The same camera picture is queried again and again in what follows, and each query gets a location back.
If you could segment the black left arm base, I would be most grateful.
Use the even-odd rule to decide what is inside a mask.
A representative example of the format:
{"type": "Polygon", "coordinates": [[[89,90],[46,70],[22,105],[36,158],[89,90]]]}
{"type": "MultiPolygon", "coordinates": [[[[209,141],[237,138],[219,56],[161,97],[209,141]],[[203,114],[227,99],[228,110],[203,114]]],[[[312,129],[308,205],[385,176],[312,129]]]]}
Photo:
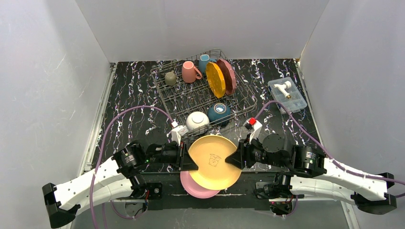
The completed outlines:
{"type": "Polygon", "coordinates": [[[125,197],[138,202],[140,208],[136,212],[127,212],[125,219],[137,219],[149,209],[151,199],[161,199],[162,184],[147,183],[141,174],[126,176],[125,187],[129,188],[129,194],[125,197]]]}

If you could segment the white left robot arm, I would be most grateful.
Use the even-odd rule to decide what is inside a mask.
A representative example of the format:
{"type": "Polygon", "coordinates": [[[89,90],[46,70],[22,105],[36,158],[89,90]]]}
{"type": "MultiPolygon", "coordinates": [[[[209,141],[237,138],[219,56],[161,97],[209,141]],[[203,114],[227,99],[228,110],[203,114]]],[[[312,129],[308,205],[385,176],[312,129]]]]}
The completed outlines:
{"type": "Polygon", "coordinates": [[[81,176],[42,187],[51,228],[69,224],[81,212],[96,205],[117,198],[141,199],[152,194],[153,185],[148,184],[141,174],[144,165],[152,163],[170,164],[180,171],[199,168],[184,142],[151,144],[144,149],[135,140],[81,176]]]}

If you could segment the orange polka dot plate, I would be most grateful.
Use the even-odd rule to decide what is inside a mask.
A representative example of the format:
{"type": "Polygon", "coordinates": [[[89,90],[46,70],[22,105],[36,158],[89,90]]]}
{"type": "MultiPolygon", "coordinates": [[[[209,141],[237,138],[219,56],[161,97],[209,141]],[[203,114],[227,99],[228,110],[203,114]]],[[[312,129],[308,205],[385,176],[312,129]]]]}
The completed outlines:
{"type": "Polygon", "coordinates": [[[222,98],[225,95],[225,79],[219,65],[214,62],[208,62],[206,65],[206,76],[209,87],[216,98],[222,98]]]}

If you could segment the pink bottom plate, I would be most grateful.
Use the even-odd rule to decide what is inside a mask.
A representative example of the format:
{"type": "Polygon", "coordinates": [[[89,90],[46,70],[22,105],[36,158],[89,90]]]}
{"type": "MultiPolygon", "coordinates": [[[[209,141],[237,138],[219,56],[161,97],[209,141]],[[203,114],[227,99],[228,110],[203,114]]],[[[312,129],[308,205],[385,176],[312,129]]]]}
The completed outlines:
{"type": "Polygon", "coordinates": [[[214,197],[220,192],[219,190],[207,189],[197,184],[191,177],[189,171],[180,172],[180,181],[186,192],[195,198],[207,199],[214,197]]]}

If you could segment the teal bowl beige inside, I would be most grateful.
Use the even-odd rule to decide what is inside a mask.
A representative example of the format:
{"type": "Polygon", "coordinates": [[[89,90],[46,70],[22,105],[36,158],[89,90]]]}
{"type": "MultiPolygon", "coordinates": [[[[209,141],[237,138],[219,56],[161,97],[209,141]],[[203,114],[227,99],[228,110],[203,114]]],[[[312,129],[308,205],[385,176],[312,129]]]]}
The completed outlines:
{"type": "Polygon", "coordinates": [[[229,123],[231,110],[223,103],[213,104],[207,111],[210,123],[213,125],[226,126],[229,123]]]}

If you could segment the yellow plate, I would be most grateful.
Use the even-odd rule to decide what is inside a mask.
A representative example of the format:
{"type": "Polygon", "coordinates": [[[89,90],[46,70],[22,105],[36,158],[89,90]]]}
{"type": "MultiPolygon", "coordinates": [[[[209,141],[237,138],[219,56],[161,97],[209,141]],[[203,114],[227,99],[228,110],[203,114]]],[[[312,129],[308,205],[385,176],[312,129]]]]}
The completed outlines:
{"type": "Polygon", "coordinates": [[[190,176],[200,186],[211,190],[222,190],[232,186],[242,170],[225,162],[237,150],[236,145],[220,135],[207,135],[198,138],[188,153],[198,166],[190,171],[190,176]]]}

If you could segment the blue handled mug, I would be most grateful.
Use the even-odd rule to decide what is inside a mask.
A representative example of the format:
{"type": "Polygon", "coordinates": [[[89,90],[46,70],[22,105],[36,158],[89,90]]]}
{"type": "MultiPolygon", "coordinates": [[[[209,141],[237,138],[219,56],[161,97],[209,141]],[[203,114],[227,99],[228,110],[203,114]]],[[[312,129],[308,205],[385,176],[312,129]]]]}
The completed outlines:
{"type": "Polygon", "coordinates": [[[206,65],[209,62],[216,62],[217,59],[211,58],[210,55],[208,54],[203,54],[200,56],[199,63],[198,63],[198,69],[203,75],[206,75],[206,65]]]}

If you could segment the white bowl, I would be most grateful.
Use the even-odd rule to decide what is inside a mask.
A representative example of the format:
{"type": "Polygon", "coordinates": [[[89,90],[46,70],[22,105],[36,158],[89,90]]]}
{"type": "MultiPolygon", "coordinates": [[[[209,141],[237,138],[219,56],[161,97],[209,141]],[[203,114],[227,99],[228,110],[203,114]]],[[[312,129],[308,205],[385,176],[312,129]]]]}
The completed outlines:
{"type": "Polygon", "coordinates": [[[188,130],[198,129],[204,125],[209,124],[208,116],[203,112],[192,112],[186,119],[186,127],[188,130]]]}

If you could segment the pink handled mug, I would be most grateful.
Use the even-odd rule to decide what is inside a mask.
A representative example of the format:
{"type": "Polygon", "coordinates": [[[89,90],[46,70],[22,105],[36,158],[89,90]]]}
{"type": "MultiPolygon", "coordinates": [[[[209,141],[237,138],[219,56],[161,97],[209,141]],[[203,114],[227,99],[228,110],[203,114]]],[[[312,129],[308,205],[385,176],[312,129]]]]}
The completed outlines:
{"type": "Polygon", "coordinates": [[[193,83],[202,79],[203,74],[196,68],[192,61],[185,61],[182,65],[182,79],[186,83],[193,83]]]}

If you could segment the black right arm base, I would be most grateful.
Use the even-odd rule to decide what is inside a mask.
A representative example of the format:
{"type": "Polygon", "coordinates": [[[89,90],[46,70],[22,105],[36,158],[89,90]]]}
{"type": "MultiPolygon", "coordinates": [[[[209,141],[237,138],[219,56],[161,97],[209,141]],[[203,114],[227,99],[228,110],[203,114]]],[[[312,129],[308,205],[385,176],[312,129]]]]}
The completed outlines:
{"type": "Polygon", "coordinates": [[[270,210],[279,217],[291,215],[298,204],[300,198],[304,198],[304,194],[293,194],[290,190],[290,184],[293,177],[290,172],[277,172],[274,180],[271,182],[256,182],[254,195],[258,199],[277,199],[285,198],[284,201],[270,201],[270,210]]]}

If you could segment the small grey cup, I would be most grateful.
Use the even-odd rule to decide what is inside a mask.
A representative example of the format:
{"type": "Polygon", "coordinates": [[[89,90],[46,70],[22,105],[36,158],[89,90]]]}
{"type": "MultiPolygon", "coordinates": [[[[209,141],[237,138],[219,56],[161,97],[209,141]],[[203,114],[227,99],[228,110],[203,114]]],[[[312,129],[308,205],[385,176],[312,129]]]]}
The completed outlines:
{"type": "Polygon", "coordinates": [[[165,79],[166,85],[168,85],[168,86],[173,86],[177,82],[177,76],[174,73],[174,71],[165,73],[164,79],[165,79]]]}

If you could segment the grey wire dish rack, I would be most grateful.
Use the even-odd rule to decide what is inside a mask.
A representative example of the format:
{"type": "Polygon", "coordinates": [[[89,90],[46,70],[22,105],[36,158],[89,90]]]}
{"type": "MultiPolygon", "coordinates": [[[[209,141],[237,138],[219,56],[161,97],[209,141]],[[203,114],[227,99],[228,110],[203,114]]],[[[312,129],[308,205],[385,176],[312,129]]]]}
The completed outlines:
{"type": "Polygon", "coordinates": [[[150,71],[151,77],[157,88],[158,94],[163,102],[164,108],[171,118],[179,124],[185,125],[186,119],[192,112],[207,113],[208,109],[215,103],[226,104],[230,110],[229,123],[222,127],[209,123],[205,125],[206,131],[214,128],[234,128],[243,124],[249,113],[256,108],[257,99],[248,86],[248,82],[236,73],[236,90],[232,95],[224,95],[222,98],[216,98],[209,87],[209,83],[204,76],[193,83],[186,83],[181,78],[181,69],[185,61],[192,61],[198,64],[200,56],[180,60],[161,61],[154,65],[150,71]],[[174,71],[177,76],[177,82],[173,86],[165,83],[165,73],[174,71]]]}

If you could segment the pink polka dot plate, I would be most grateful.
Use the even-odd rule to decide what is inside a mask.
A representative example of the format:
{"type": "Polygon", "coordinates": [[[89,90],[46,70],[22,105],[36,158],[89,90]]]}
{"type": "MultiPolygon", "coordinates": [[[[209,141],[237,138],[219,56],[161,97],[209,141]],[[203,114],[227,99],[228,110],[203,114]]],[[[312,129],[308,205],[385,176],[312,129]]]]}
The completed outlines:
{"type": "Polygon", "coordinates": [[[236,76],[234,69],[231,64],[225,59],[218,59],[216,63],[220,67],[224,76],[225,94],[232,95],[236,90],[236,76]]]}

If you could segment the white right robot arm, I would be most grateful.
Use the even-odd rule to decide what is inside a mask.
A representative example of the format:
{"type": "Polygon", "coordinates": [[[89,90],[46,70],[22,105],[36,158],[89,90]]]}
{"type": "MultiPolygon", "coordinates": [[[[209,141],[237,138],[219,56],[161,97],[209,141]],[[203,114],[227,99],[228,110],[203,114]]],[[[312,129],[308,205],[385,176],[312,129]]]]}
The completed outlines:
{"type": "Polygon", "coordinates": [[[288,139],[270,134],[259,141],[251,136],[240,140],[225,159],[244,169],[255,163],[284,168],[273,181],[257,182],[255,195],[261,199],[318,196],[355,205],[359,210],[384,215],[397,208],[396,197],[388,193],[393,174],[369,175],[326,158],[311,147],[295,146],[288,139]]]}

